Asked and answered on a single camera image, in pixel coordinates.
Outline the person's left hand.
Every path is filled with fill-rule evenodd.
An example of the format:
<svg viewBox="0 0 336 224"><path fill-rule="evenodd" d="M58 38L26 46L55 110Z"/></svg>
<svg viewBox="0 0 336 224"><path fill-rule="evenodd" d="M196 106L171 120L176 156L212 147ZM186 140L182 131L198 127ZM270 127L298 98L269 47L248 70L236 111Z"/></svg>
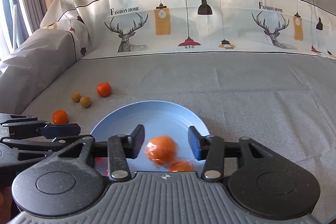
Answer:
<svg viewBox="0 0 336 224"><path fill-rule="evenodd" d="M0 223L8 223L11 217L12 204L11 188L2 188L0 191Z"/></svg>

